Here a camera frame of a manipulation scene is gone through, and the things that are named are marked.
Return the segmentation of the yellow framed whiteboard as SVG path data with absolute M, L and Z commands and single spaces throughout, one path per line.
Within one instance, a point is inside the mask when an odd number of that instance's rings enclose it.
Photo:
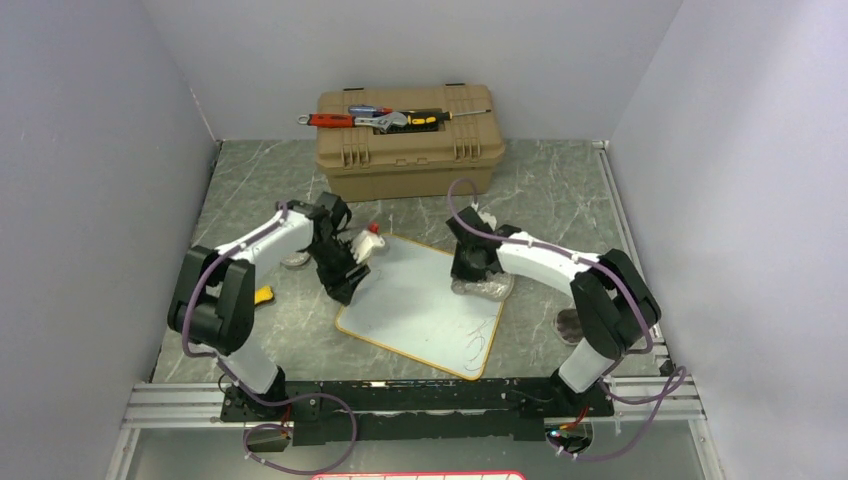
M 455 293 L 452 254 L 396 235 L 383 240 L 336 328 L 461 379 L 481 378 L 504 302 Z

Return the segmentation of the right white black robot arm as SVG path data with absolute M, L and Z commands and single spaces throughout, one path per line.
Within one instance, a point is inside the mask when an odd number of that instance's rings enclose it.
M 496 274 L 535 280 L 571 297 L 583 338 L 551 376 L 551 401 L 574 415 L 598 380 L 662 317 L 661 308 L 630 256 L 568 250 L 512 225 L 494 230 L 473 207 L 446 221 L 456 239 L 451 277 L 482 283 Z

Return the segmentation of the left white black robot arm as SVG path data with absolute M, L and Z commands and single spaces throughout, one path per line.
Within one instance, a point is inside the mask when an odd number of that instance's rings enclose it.
M 265 223 L 215 248 L 191 247 L 182 262 L 167 315 L 189 358 L 209 357 L 248 394 L 248 407 L 264 420 L 287 406 L 286 378 L 253 333 L 257 282 L 282 260 L 306 253 L 327 295 L 349 305 L 370 270 L 339 235 L 352 218 L 338 195 L 313 203 L 280 203 Z

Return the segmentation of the grey mesh scrubbing pad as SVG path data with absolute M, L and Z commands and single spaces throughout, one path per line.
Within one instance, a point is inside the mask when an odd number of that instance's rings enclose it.
M 503 302 L 512 293 L 514 276 L 509 273 L 487 272 L 484 280 L 453 279 L 451 290 L 457 295 L 474 296 L 493 302 Z

